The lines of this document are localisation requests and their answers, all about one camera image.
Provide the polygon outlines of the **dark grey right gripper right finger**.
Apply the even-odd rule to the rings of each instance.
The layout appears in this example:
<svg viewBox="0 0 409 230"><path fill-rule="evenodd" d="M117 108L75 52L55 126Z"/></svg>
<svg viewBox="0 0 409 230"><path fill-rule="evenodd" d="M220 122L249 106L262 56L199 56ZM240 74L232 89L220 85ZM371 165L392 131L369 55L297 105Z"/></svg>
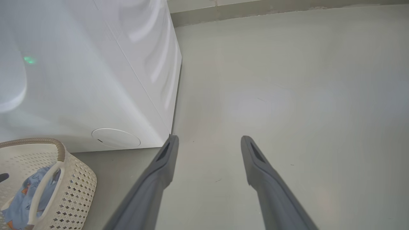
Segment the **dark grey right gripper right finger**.
<svg viewBox="0 0 409 230"><path fill-rule="evenodd" d="M307 211L250 136L241 138L241 152L247 182L257 192L265 228L316 230Z"/></svg>

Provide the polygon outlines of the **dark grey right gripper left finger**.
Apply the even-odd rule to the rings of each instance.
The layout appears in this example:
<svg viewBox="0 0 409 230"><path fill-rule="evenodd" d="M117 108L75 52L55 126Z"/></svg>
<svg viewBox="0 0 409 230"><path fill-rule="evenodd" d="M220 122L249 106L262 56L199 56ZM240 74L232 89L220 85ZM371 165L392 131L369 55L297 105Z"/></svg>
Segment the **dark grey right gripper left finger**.
<svg viewBox="0 0 409 230"><path fill-rule="evenodd" d="M170 135L131 187L104 230L154 230L163 191L173 180L179 138Z"/></svg>

